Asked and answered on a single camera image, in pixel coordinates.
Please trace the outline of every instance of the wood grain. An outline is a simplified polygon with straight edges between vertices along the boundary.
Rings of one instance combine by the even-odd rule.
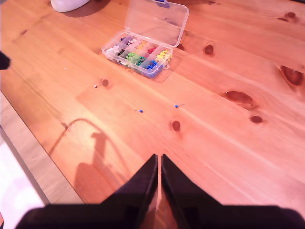
[[[190,9],[182,42],[170,69],[149,80],[101,54],[124,29],[128,1],[68,13],[21,2],[1,5],[1,48],[12,59],[1,90],[84,202],[103,201],[165,153],[223,204],[305,214],[305,88],[280,71],[305,72],[305,5],[176,0]],[[289,11],[297,20],[277,19]],[[109,86],[94,88],[101,79]]]

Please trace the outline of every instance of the white object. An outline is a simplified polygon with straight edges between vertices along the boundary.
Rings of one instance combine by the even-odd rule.
[[[189,13],[186,6],[165,0],[129,0],[125,30],[105,44],[102,53],[110,61],[126,65],[147,78],[155,78],[163,69],[169,68],[173,47],[181,41]],[[114,45],[123,53],[107,52]],[[161,57],[163,51],[167,51],[167,59],[165,55]],[[136,54],[133,61],[126,56],[132,52]],[[145,60],[137,65],[135,61],[139,57]],[[150,68],[153,61],[158,63]]]
[[[43,201],[4,141],[0,146],[0,187],[4,229],[15,228],[27,211],[44,207]]]
[[[57,12],[68,12],[75,10],[90,0],[51,0],[53,9]]]

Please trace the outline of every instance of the blue push pin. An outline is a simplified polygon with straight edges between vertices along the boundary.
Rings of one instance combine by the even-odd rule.
[[[185,104],[181,104],[181,105],[176,104],[175,107],[178,108],[179,106],[183,106],[183,105]]]

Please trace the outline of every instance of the white push pin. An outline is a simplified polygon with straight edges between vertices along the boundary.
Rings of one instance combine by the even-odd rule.
[[[109,84],[109,81],[108,80],[103,80],[102,83],[100,85],[94,85],[95,88],[98,88],[99,86],[105,86],[107,87]]]

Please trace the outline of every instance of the push pin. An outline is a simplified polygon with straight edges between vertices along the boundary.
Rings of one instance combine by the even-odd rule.
[[[185,104],[181,104],[181,105],[176,104],[175,107],[178,108],[179,106],[183,106],[183,105]]]
[[[108,80],[103,80],[102,83],[100,85],[94,85],[95,88],[98,88],[99,86],[105,86],[107,87],[109,84]]]

